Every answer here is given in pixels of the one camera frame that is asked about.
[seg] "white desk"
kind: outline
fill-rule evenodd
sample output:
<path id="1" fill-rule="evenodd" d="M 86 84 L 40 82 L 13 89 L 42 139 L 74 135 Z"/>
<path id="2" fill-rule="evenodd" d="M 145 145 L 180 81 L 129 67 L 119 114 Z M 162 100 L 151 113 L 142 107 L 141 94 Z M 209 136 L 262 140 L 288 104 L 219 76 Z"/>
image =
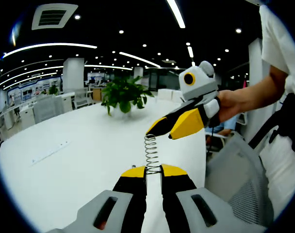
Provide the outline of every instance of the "white desk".
<path id="1" fill-rule="evenodd" d="M 17 206 L 40 232 L 70 224 L 78 209 L 103 190 L 112 190 L 124 171 L 146 164 L 146 131 L 178 106 L 149 98 L 145 109 L 133 109 L 131 119 L 116 120 L 95 104 L 15 134 L 0 148 L 0 170 Z M 31 165 L 39 154 L 66 141 L 66 147 Z M 160 136 L 157 147 L 161 163 L 179 166 L 197 187 L 204 186 L 203 130 L 178 140 Z M 148 175 L 142 232 L 169 232 L 161 203 L 160 176 Z"/>

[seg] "ceiling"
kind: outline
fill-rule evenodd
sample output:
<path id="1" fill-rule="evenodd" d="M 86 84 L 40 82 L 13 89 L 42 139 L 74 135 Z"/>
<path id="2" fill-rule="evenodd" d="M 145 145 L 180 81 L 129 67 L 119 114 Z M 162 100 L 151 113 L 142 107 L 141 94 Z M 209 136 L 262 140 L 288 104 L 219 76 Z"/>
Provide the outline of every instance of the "ceiling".
<path id="1" fill-rule="evenodd" d="M 32 21 L 37 6 L 53 1 L 21 1 L 7 9 L 0 26 L 0 83 L 19 74 L 45 67 L 62 66 L 69 57 L 83 57 L 87 65 L 152 67 L 152 65 L 118 54 L 129 53 L 162 67 L 188 68 L 191 58 L 186 43 L 193 48 L 196 65 L 203 60 L 216 64 L 215 71 L 227 73 L 248 62 L 248 45 L 261 37 L 259 8 L 244 0 L 176 0 L 184 19 L 181 29 L 166 0 L 106 0 L 106 1 L 58 1 L 77 4 L 73 16 L 63 28 L 32 30 Z M 11 31 L 20 24 L 16 46 L 11 40 Z M 3 52 L 42 43 L 79 43 L 97 46 L 96 49 L 51 46 L 24 50 L 2 59 Z M 93 67 L 86 67 L 90 72 Z M 15 78 L 18 83 L 35 74 Z M 13 84 L 14 79 L 5 86 Z"/>

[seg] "metal spring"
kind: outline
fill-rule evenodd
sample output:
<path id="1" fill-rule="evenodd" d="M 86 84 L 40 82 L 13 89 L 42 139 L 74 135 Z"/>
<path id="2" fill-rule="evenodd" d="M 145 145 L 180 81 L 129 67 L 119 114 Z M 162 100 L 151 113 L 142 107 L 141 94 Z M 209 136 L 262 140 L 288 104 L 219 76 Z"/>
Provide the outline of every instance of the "metal spring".
<path id="1" fill-rule="evenodd" d="M 154 164 L 159 163 L 159 161 L 155 161 L 154 159 L 157 159 L 158 156 L 153 156 L 154 154 L 157 154 L 157 147 L 156 145 L 156 137 L 153 134 L 148 134 L 144 137 L 144 143 L 146 148 L 146 162 L 147 162 L 147 175 L 150 174 L 156 174 L 160 172 L 159 165 L 156 166 Z"/>

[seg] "black strap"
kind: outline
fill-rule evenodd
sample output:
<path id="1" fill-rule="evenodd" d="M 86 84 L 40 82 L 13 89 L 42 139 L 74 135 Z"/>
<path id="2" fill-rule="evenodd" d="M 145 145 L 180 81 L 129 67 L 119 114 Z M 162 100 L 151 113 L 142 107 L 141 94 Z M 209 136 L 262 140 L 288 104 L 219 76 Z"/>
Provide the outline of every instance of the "black strap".
<path id="1" fill-rule="evenodd" d="M 277 134 L 284 137 L 287 136 L 292 140 L 292 150 L 295 152 L 295 95 L 293 93 L 288 94 L 283 102 L 282 108 L 264 123 L 249 142 L 249 145 L 253 149 L 256 148 L 265 135 L 275 126 L 279 126 L 279 128 L 273 131 L 269 143 L 273 142 Z"/>

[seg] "gray mesh chair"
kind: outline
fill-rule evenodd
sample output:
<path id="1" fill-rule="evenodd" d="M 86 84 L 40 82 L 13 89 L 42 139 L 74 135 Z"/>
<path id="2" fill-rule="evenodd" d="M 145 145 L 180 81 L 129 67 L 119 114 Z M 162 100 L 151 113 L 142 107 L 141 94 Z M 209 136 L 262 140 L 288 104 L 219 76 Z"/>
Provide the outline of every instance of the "gray mesh chair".
<path id="1" fill-rule="evenodd" d="M 228 202 L 246 223 L 268 227 L 274 212 L 259 155 L 235 134 L 207 163 L 205 188 Z"/>
<path id="2" fill-rule="evenodd" d="M 33 112 L 36 124 L 57 116 L 55 98 L 55 96 L 49 96 L 48 98 L 39 100 L 34 104 Z"/>

